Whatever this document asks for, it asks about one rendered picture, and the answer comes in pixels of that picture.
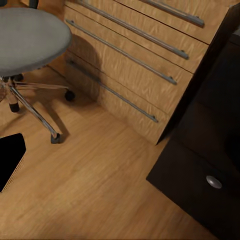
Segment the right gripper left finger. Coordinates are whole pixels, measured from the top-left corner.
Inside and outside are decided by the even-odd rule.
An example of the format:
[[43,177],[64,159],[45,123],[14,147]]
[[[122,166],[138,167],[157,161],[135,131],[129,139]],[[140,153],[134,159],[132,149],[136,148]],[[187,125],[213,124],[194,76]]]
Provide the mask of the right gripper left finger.
[[26,152],[22,134],[0,138],[0,193]]

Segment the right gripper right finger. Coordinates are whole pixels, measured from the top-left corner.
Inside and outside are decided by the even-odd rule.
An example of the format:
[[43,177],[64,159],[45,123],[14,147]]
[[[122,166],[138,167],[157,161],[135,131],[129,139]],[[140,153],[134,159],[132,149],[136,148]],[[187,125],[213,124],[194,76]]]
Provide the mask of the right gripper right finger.
[[229,133],[225,141],[224,151],[240,173],[240,135]]

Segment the swivel chair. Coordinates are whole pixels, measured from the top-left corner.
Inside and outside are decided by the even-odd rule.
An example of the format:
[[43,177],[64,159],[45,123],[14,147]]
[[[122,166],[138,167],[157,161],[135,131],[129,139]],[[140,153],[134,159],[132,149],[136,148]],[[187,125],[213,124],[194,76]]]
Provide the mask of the swivel chair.
[[61,136],[29,104],[18,90],[65,89],[71,101],[75,93],[68,85],[19,81],[22,73],[43,68],[71,46],[70,27],[56,15],[38,9],[39,0],[29,0],[27,7],[7,7],[0,0],[0,100],[6,96],[10,110],[17,112],[18,100],[51,133],[51,143],[60,143]]

